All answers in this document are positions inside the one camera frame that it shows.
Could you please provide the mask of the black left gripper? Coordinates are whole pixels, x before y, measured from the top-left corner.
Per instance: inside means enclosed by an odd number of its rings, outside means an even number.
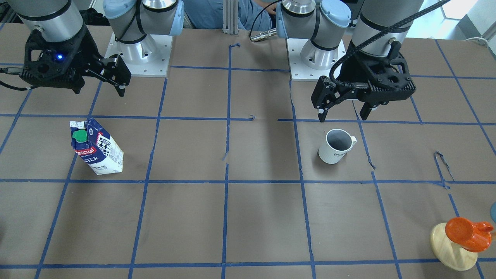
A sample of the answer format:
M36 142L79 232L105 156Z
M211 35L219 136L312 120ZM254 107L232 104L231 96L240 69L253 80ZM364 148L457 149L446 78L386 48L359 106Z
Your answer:
M320 76L312 92L312 106L318 110L319 122L325 122L333 106L345 100L364 102L360 118L365 121L378 105L410 98L416 91L406 59L399 52L402 44L394 40L384 57L375 57L362 50L342 63L339 81L356 88L338 86L327 76Z

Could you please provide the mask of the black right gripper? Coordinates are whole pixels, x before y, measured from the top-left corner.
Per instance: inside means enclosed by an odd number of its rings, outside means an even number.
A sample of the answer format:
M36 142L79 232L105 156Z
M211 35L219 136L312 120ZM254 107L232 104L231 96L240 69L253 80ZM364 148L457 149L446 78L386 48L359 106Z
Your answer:
M48 42L41 27L32 30L25 45L24 68L20 78L37 87L65 88L79 94L84 76L113 85L124 97L131 71L119 54L102 58L86 26L63 42Z

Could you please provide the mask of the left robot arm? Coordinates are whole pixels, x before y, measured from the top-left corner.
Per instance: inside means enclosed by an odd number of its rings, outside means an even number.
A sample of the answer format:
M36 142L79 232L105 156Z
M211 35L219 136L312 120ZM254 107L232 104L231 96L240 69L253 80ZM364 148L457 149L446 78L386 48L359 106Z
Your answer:
M311 95L320 122L345 100L363 102L362 120L391 101L409 99L416 90L400 53L412 21L420 16L420 0L365 0L349 47L338 58L352 11L340 0L282 0L276 7L280 38L303 39L299 57L322 75Z

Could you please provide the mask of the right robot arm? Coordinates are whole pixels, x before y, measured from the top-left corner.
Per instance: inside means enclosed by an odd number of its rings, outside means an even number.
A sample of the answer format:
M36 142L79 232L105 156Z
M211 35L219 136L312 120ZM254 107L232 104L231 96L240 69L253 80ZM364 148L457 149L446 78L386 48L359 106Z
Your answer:
M105 0L103 9L119 52L99 53L81 12L72 0L9 0L30 29L24 64L2 68L28 87L64 88L79 94L86 76L112 85L120 97L131 81L129 65L160 59L153 35L180 35L185 18L181 0Z

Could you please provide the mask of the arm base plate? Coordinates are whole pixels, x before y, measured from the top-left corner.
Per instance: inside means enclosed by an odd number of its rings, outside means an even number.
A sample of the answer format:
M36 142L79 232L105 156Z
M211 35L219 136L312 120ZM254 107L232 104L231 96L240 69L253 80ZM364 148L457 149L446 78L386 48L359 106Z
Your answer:
M115 41L112 34L105 57L117 54L125 62L132 77L166 78L170 65L173 36L147 35L135 44Z
M320 76L329 76L331 67L346 53L343 40L333 50L319 49L310 39L290 38L286 42L293 81L315 81Z

